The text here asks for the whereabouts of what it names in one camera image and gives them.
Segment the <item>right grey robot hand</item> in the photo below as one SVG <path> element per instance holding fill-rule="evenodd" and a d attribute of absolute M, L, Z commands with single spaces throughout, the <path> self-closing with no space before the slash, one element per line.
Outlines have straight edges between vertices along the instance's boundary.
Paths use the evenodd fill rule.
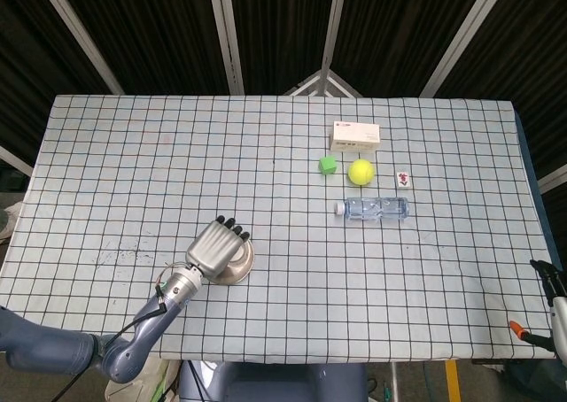
<path fill-rule="evenodd" d="M 530 264 L 540 276 L 550 308 L 551 334 L 534 335 L 515 321 L 509 327 L 519 340 L 553 352 L 566 366 L 566 273 L 544 260 L 531 259 Z"/>

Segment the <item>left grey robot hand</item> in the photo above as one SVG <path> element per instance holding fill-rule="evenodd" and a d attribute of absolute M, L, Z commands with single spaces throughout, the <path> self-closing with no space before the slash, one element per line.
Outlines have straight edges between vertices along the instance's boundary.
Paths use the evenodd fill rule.
<path fill-rule="evenodd" d="M 254 251 L 250 234 L 234 218 L 219 216 L 191 243 L 185 261 L 209 282 L 232 285 L 251 272 Z"/>

